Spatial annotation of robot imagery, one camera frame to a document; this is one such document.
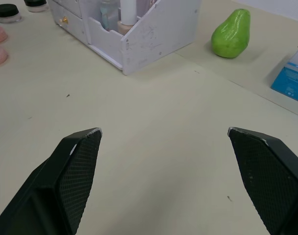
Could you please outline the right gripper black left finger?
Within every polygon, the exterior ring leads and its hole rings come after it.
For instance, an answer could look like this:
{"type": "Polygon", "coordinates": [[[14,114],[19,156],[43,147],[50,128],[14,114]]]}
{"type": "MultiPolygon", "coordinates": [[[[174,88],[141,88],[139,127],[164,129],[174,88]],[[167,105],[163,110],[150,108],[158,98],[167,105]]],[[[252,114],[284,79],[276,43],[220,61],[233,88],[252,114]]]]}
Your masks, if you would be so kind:
{"type": "Polygon", "coordinates": [[[0,215],[0,235],[74,235],[91,192],[100,128],[64,137],[0,215]]]}

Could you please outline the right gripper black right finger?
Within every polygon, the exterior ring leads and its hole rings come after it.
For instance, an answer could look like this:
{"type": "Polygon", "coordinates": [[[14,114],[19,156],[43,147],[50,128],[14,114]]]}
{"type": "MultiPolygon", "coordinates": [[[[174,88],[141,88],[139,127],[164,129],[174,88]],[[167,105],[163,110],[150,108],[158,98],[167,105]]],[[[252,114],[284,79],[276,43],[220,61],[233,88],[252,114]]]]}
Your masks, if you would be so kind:
{"type": "Polygon", "coordinates": [[[278,138],[228,130],[244,187],[271,235],[298,235],[298,157],[278,138]]]}

